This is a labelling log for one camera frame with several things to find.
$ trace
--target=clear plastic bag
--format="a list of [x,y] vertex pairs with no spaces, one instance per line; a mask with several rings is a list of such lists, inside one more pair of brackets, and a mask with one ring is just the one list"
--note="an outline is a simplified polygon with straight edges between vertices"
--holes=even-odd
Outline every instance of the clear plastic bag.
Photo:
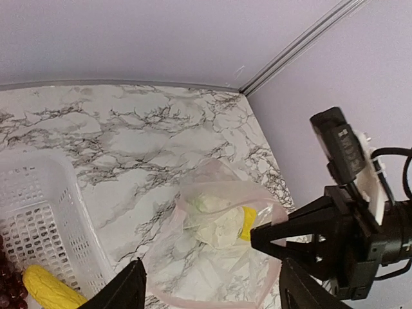
[[[285,210],[264,187],[208,160],[182,182],[174,212],[145,255],[147,288],[180,308],[259,308],[281,262],[254,250],[246,240],[248,230],[286,220]],[[202,227],[211,225],[215,229],[199,237]],[[285,245],[285,240],[277,243]]]

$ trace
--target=metal strip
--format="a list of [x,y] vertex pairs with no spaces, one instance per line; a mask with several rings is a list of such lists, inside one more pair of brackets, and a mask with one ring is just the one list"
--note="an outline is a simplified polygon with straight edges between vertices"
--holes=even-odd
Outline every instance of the metal strip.
[[255,75],[253,79],[242,86],[239,89],[239,92],[246,96],[252,95],[283,68],[308,50],[314,43],[316,43],[322,34],[337,24],[342,18],[360,9],[361,6],[368,1],[370,0],[342,0],[337,6],[307,29],[307,31],[289,44],[289,46],[276,56],[275,59]]
[[96,86],[96,85],[135,85],[135,86],[164,86],[164,87],[181,87],[193,89],[207,89],[214,91],[224,91],[239,93],[238,89],[226,88],[210,85],[184,84],[179,82],[142,82],[138,80],[118,80],[118,79],[92,79],[92,80],[58,80],[44,82],[23,82],[20,84],[0,85],[0,91],[15,90],[32,87],[45,86]]

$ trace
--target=yellow object in bag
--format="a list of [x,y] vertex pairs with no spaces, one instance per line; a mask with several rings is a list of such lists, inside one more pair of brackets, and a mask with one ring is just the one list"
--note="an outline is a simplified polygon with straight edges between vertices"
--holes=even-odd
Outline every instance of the yellow object in bag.
[[23,283],[44,309],[77,309],[88,301],[42,266],[29,266],[24,272]]
[[250,241],[250,230],[252,229],[258,213],[255,209],[249,207],[243,207],[243,210],[245,211],[245,221],[243,222],[243,229],[239,238]]

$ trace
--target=white wall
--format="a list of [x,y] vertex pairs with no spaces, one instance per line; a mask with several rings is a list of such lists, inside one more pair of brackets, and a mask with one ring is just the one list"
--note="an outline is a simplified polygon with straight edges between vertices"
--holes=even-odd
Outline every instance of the white wall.
[[[297,205],[332,183],[309,122],[315,113],[340,106],[373,145],[412,147],[411,17],[410,0],[371,1],[249,98]],[[384,161],[397,198],[404,198],[404,160]],[[375,283],[368,302],[353,306],[402,304],[412,298],[411,283],[412,274]]]
[[73,79],[239,88],[339,0],[0,5],[0,84]]

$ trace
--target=red grapes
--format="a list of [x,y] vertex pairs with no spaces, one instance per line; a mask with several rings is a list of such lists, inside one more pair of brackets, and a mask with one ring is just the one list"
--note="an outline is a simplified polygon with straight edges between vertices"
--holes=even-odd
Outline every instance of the red grapes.
[[3,252],[3,237],[0,236],[0,309],[27,309],[27,289],[23,276]]

